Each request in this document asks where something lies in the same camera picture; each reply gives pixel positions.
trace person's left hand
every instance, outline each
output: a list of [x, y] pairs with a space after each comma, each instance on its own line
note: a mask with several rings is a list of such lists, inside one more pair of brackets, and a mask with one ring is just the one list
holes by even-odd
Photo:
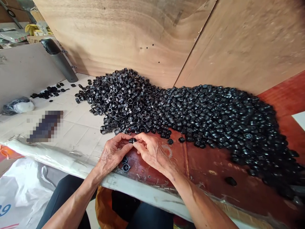
[[128, 143], [131, 138], [130, 135], [119, 133], [106, 142], [96, 165], [102, 174], [110, 173], [122, 161], [125, 154], [132, 149], [133, 144]]

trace forearm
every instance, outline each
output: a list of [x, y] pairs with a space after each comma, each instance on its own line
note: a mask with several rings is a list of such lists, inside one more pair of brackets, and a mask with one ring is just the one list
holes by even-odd
[[95, 167], [83, 181], [81, 186], [50, 218], [43, 228], [78, 228], [87, 205], [104, 176], [105, 175]]
[[196, 228], [237, 228], [233, 221], [175, 166], [169, 163], [165, 175], [183, 199]]

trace hand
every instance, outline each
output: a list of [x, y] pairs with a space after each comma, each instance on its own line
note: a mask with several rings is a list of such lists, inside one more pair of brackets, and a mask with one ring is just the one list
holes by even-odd
[[138, 150], [137, 153], [141, 154], [143, 160], [151, 167], [167, 176], [167, 167], [171, 164], [171, 162], [159, 143], [158, 138], [148, 136], [144, 133], [135, 135], [134, 138], [137, 141], [133, 144], [133, 146]]
[[119, 133], [106, 142], [101, 157], [96, 165], [103, 175], [107, 175], [117, 167], [125, 154], [132, 149], [133, 145], [128, 143], [128, 140], [131, 138], [130, 135]]

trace knee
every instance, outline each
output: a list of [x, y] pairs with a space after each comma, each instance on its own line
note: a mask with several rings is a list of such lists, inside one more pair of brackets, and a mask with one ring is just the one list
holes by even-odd
[[58, 182], [57, 187], [60, 187], [60, 188], [77, 187], [78, 188], [82, 184], [83, 181], [84, 180], [82, 178], [75, 177], [73, 175], [68, 174], [67, 176], [65, 176]]

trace pile of black plastic parts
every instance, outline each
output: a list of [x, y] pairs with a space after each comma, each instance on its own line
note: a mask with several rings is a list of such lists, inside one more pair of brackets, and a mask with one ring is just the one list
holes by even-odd
[[212, 85], [162, 89], [127, 68], [88, 84], [75, 97], [87, 100], [93, 115], [105, 115], [102, 134], [152, 132], [169, 139], [172, 128], [185, 135], [180, 142], [227, 148], [233, 163], [248, 165], [249, 175], [287, 199], [295, 195], [290, 185], [303, 185], [299, 155], [280, 134], [276, 112], [252, 94]]

